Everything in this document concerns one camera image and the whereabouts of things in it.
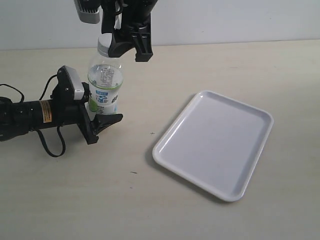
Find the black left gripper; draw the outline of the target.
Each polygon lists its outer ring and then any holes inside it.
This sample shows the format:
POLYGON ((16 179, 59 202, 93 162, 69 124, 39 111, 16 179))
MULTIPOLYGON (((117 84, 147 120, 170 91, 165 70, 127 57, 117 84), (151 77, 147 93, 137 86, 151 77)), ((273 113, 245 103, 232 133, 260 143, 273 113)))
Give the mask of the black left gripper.
POLYGON ((85 103, 91 97, 88 83, 82 84, 84 94, 81 100, 65 101, 62 98, 59 86, 53 89, 51 94, 52 120, 56 126, 77 125, 87 144, 98 142, 98 134, 106 128, 119 123, 123 119, 122 113, 101 115, 96 114, 93 121, 90 121, 85 103))

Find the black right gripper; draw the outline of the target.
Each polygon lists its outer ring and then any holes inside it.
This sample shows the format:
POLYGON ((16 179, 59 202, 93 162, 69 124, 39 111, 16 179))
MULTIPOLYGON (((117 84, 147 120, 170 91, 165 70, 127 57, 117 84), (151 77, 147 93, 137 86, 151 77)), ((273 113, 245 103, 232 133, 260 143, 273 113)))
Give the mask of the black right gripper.
POLYGON ((120 58, 135 49, 136 62, 148 62, 151 59, 151 11, 156 3, 156 0, 101 1, 101 34, 112 33, 109 57, 120 58), (114 29, 117 16, 121 16, 120 28, 114 29))

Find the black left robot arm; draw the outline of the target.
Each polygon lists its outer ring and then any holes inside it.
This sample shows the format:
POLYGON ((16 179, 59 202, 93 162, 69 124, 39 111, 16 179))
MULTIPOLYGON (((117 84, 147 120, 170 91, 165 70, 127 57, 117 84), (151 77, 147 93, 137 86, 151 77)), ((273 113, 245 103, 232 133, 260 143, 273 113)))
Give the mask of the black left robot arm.
POLYGON ((0 140, 4 142, 29 132, 37 132, 44 143, 41 130, 56 128, 61 143, 65 146, 60 128, 77 125, 88 145, 97 143, 98 134, 120 122, 123 114, 96 114, 91 120, 85 107, 89 100, 89 86, 86 83, 82 86, 84 94, 81 99, 75 99, 71 87, 62 87, 59 84, 48 100, 12 102, 1 97, 0 140))

